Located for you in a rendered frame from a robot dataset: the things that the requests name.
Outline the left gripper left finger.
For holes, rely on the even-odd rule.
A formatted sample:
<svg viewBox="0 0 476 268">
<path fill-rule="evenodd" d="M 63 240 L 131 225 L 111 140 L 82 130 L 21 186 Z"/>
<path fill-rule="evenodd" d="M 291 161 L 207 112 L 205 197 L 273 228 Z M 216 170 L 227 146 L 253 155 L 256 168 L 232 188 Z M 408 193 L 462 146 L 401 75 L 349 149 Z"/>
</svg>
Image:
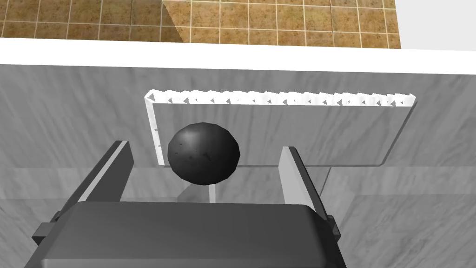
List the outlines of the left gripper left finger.
<svg viewBox="0 0 476 268">
<path fill-rule="evenodd" d="M 81 201 L 119 201 L 134 159 L 128 141 L 115 141 L 60 210 L 63 215 Z"/>
</svg>

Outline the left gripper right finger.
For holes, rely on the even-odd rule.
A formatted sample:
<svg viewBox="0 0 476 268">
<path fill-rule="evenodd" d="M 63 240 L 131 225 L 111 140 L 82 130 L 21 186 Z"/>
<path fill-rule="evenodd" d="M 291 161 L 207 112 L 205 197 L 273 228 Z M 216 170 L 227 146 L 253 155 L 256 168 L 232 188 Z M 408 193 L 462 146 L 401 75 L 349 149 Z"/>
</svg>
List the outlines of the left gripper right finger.
<svg viewBox="0 0 476 268">
<path fill-rule="evenodd" d="M 308 170 L 295 147 L 283 147 L 278 164 L 284 203 L 305 205 L 326 220 L 328 214 Z"/>
</svg>

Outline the black round knob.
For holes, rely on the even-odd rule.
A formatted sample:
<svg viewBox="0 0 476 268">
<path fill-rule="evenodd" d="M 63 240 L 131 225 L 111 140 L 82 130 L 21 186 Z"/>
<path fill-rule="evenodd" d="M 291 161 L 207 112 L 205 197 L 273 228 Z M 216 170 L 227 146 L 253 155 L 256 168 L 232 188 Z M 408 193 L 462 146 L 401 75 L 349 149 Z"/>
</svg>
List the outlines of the black round knob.
<svg viewBox="0 0 476 268">
<path fill-rule="evenodd" d="M 168 163 L 181 179 L 212 185 L 229 178 L 240 159 L 237 141 L 219 125 L 200 122 L 179 130 L 168 143 Z"/>
</svg>

